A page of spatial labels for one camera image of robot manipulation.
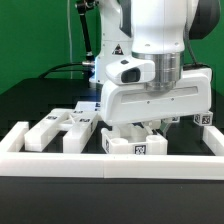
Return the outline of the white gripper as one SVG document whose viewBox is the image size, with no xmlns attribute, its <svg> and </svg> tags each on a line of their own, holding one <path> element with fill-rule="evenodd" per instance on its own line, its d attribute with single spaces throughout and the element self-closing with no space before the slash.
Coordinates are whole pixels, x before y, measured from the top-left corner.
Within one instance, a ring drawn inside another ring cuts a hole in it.
<svg viewBox="0 0 224 224">
<path fill-rule="evenodd" d="M 140 122 L 148 135 L 153 135 L 146 121 L 208 112 L 211 78 L 210 68 L 183 71 L 175 87 L 166 92 L 149 91 L 145 84 L 118 86 L 107 81 L 101 92 L 101 118 L 110 126 Z M 166 134 L 170 125 L 163 120 L 160 132 Z"/>
</svg>

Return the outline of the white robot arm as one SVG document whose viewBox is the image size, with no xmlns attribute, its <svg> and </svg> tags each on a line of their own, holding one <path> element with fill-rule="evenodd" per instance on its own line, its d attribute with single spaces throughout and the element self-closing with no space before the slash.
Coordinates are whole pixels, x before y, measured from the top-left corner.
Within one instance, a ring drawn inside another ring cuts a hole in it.
<svg viewBox="0 0 224 224">
<path fill-rule="evenodd" d="M 112 128 L 204 115 L 212 70 L 184 63 L 190 41 L 219 22 L 220 0 L 99 0 L 102 42 L 94 81 Z"/>
</svg>

